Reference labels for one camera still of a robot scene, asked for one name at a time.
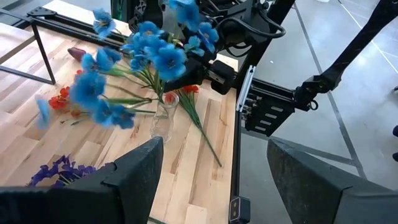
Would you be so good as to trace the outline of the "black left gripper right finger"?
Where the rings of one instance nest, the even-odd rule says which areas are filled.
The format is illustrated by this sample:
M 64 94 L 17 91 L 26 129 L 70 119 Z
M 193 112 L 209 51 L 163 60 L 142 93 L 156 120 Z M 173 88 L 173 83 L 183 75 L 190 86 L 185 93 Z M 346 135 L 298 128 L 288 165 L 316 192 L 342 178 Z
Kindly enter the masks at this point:
M 267 160 L 292 223 L 397 224 L 397 191 L 270 139 Z

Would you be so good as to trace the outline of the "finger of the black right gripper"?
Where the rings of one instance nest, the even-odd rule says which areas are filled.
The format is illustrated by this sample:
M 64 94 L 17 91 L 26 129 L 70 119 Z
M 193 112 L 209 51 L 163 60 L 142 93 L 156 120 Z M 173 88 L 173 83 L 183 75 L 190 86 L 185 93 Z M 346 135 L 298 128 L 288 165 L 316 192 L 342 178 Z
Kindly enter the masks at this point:
M 164 86 L 164 92 L 177 90 L 184 86 L 201 85 L 206 77 L 205 66 L 194 58 L 186 63 L 184 74 L 172 81 L 167 81 Z

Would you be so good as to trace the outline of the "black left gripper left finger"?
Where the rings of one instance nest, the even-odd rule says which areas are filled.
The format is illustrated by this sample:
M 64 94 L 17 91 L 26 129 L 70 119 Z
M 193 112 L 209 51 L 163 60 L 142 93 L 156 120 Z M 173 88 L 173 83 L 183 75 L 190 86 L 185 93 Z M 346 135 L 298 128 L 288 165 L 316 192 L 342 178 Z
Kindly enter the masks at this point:
M 66 187 L 2 187 L 1 223 L 149 223 L 163 155 L 154 137 Z

